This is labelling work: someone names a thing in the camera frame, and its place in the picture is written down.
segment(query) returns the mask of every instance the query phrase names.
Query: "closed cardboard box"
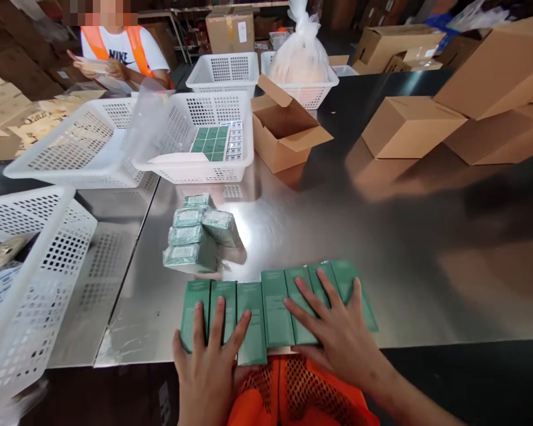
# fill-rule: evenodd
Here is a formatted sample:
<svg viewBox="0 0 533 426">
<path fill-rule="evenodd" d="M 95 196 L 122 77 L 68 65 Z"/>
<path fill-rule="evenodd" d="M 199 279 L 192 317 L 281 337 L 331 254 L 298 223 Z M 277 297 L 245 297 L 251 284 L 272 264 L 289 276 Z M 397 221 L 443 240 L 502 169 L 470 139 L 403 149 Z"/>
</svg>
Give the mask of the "closed cardboard box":
<svg viewBox="0 0 533 426">
<path fill-rule="evenodd" d="M 381 73 L 393 55 L 413 48 L 436 46 L 444 35 L 442 31 L 423 24 L 366 28 L 353 61 L 360 60 L 365 65 L 360 67 L 364 74 Z"/>
<path fill-rule="evenodd" d="M 361 134 L 378 159 L 419 159 L 467 118 L 428 96 L 385 98 Z"/>
<path fill-rule="evenodd" d="M 468 164 L 511 164 L 533 156 L 533 104 L 469 120 L 444 143 Z"/>
<path fill-rule="evenodd" d="M 207 15 L 206 25 L 213 53 L 255 51 L 252 8 L 232 7 L 215 10 Z"/>
<path fill-rule="evenodd" d="M 272 173 L 305 163 L 312 147 L 333 139 L 292 96 L 264 75 L 266 93 L 251 99 L 255 150 Z"/>
<path fill-rule="evenodd" d="M 492 29 L 434 99 L 475 120 L 533 98 L 533 17 Z"/>
</svg>

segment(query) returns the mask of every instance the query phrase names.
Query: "metal table surface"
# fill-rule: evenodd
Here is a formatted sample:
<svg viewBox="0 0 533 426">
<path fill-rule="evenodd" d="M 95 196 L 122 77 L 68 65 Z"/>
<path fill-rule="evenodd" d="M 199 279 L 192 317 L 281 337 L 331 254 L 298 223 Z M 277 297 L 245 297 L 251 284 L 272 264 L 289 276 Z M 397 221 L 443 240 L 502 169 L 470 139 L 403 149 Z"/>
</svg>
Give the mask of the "metal table surface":
<svg viewBox="0 0 533 426">
<path fill-rule="evenodd" d="M 414 167 L 400 183 L 360 180 L 347 166 L 385 96 L 433 95 L 448 76 L 341 79 L 317 112 L 335 139 L 303 166 L 273 175 L 255 156 L 240 184 L 160 180 L 95 366 L 173 360 L 193 276 L 164 268 L 162 250 L 183 196 L 201 192 L 235 215 L 245 246 L 223 253 L 215 279 L 252 281 L 263 269 L 349 258 L 381 348 L 533 339 L 533 158 L 473 169 L 496 173 L 475 185 L 449 179 L 470 168 L 442 146 L 435 161 L 418 163 L 434 167 Z M 385 171 L 390 164 L 370 163 Z"/>
</svg>

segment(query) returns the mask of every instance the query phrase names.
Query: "stack of green boxes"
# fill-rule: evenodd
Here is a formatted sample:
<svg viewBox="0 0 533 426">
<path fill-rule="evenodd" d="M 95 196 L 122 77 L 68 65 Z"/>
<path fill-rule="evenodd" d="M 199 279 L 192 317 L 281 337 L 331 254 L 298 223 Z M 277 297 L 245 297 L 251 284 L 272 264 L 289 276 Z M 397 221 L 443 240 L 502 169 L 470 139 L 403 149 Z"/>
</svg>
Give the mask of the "stack of green boxes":
<svg viewBox="0 0 533 426">
<path fill-rule="evenodd" d="M 215 272 L 217 244 L 239 244 L 233 214 L 214 207 L 208 193 L 184 198 L 184 206 L 175 211 L 168 233 L 168 248 L 163 252 L 165 267 L 194 274 Z"/>
<path fill-rule="evenodd" d="M 326 273 L 341 300 L 348 303 L 354 279 L 359 274 L 347 260 L 332 260 L 304 267 L 262 271 L 261 282 L 255 283 L 211 282 L 209 280 L 188 282 L 181 330 L 182 342 L 186 350 L 191 351 L 192 348 L 195 304 L 198 301 L 204 304 L 204 319 L 208 333 L 219 296 L 225 297 L 226 301 L 223 343 L 229 340 L 235 329 L 235 312 L 237 321 L 246 310 L 252 313 L 245 340 L 237 357 L 238 365 L 266 364 L 267 348 L 317 344 L 316 337 L 290 314 L 282 300 L 289 297 L 308 313 L 315 315 L 296 287 L 295 279 L 301 277 L 314 294 L 330 307 L 327 294 L 317 276 L 318 268 Z M 362 295 L 362 306 L 365 325 L 369 331 L 376 333 L 377 323 L 365 293 Z"/>
</svg>

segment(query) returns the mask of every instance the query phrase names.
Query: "blue object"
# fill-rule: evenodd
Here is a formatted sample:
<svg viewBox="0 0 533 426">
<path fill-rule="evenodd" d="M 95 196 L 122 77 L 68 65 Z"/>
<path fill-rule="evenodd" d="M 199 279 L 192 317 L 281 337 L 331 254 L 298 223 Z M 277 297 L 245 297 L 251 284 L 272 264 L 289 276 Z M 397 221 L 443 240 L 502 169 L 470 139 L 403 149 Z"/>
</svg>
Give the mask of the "blue object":
<svg viewBox="0 0 533 426">
<path fill-rule="evenodd" d="M 425 22 L 425 24 L 429 27 L 438 28 L 439 30 L 444 31 L 446 33 L 444 38 L 438 44 L 438 49 L 436 51 L 437 53 L 440 53 L 444 50 L 451 38 L 460 34 L 459 31 L 453 30 L 452 28 L 448 28 L 446 26 L 450 21 L 452 21 L 452 19 L 454 19 L 454 17 L 450 14 L 432 15 L 428 17 Z"/>
</svg>

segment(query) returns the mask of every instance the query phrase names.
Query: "orange safety vest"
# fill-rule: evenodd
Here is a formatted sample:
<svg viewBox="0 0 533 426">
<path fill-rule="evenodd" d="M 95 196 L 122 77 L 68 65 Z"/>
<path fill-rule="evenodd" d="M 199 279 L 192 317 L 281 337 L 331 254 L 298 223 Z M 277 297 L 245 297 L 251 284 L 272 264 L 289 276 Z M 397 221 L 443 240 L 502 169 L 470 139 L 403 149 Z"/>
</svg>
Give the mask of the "orange safety vest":
<svg viewBox="0 0 533 426">
<path fill-rule="evenodd" d="M 300 356 L 269 357 L 241 384 L 227 426 L 377 426 L 363 393 Z"/>
<path fill-rule="evenodd" d="M 141 26 L 135 25 L 135 26 L 127 26 L 126 28 L 126 34 L 129 37 L 130 47 L 132 48 L 132 55 L 134 56 L 134 60 L 136 61 L 136 64 L 138 65 L 138 70 L 142 75 L 145 75 L 150 78 L 154 78 L 154 74 L 152 71 L 150 71 L 150 67 L 148 66 L 148 61 L 146 60 L 146 54 L 144 53 L 144 48 L 142 47 L 142 41 L 140 39 L 140 29 Z M 89 46 L 91 46 L 91 50 L 95 54 L 98 60 L 108 60 L 108 52 L 107 48 L 105 47 L 105 44 L 102 42 L 101 37 L 101 29 L 97 26 L 95 27 L 89 27 L 89 26 L 83 26 L 81 27 L 81 31 L 83 32 L 83 35 L 85 36 L 85 39 L 87 40 L 87 43 L 89 43 Z M 170 80 L 170 75 L 168 74 L 168 82 L 170 83 L 170 88 L 173 89 L 174 86 L 172 84 L 172 81 Z"/>
</svg>

